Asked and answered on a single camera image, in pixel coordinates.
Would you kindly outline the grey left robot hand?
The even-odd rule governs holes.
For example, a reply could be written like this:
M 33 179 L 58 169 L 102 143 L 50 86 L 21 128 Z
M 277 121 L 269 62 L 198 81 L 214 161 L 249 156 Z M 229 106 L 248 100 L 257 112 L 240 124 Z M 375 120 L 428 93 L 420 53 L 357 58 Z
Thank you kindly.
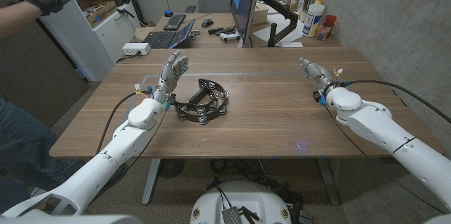
M 180 76 L 188 70 L 189 59 L 187 56 L 181 56 L 180 50 L 169 56 L 163 64 L 159 79 L 153 91 L 153 99 L 163 104 L 168 95 L 171 94 L 177 86 Z

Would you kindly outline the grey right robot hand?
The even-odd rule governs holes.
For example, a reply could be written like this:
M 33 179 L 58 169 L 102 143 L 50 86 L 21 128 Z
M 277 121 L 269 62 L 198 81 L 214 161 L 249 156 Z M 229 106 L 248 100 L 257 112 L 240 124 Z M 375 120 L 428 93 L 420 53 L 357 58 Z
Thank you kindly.
M 318 91 L 326 94 L 331 89 L 334 79 L 330 72 L 323 66 L 319 66 L 306 58 L 300 58 L 300 65 L 304 69 L 304 76 L 312 78 Z

